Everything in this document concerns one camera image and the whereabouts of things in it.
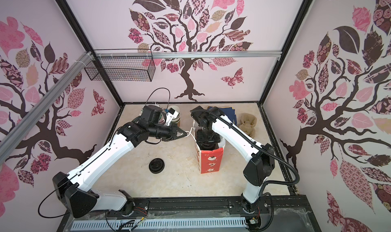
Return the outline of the red white paper takeout bag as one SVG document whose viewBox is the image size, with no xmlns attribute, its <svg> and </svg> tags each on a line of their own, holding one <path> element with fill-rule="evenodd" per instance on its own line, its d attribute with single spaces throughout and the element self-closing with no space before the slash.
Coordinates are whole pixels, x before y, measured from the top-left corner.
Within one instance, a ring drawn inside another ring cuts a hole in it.
<svg viewBox="0 0 391 232">
<path fill-rule="evenodd" d="M 226 140 L 218 134 L 211 134 L 209 130 L 191 127 L 188 132 L 192 136 L 195 146 L 195 156 L 201 174 L 218 172 L 223 159 Z"/>
</svg>

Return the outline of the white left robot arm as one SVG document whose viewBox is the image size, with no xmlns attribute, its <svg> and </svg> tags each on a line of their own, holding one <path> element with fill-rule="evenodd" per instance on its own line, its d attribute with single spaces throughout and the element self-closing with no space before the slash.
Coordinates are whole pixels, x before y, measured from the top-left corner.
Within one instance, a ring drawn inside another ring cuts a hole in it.
<svg viewBox="0 0 391 232">
<path fill-rule="evenodd" d="M 54 193 L 74 218 L 92 211 L 117 211 L 129 216 L 135 209 L 134 199 L 124 190 L 103 193 L 92 189 L 95 182 L 121 157 L 140 143 L 154 137 L 159 141 L 172 141 L 187 136 L 172 120 L 179 112 L 155 105 L 145 105 L 140 116 L 121 126 L 112 139 L 89 160 L 65 174 L 53 177 Z"/>
</svg>

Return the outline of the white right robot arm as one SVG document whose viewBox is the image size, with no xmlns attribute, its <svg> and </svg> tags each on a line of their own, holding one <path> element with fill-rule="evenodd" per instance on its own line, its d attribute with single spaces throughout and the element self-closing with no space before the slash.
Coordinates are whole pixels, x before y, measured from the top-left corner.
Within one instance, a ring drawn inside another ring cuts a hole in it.
<svg viewBox="0 0 391 232">
<path fill-rule="evenodd" d="M 296 168 L 283 158 L 275 155 L 273 146 L 262 144 L 249 137 L 237 127 L 219 108 L 203 109 L 201 106 L 190 111 L 193 120 L 203 129 L 211 130 L 229 142 L 245 159 L 243 175 L 247 185 L 241 195 L 242 207 L 247 213 L 256 210 L 263 191 L 270 184 L 293 186 L 299 183 L 300 176 Z M 292 181 L 270 180 L 275 161 L 288 168 L 293 174 Z"/>
</svg>

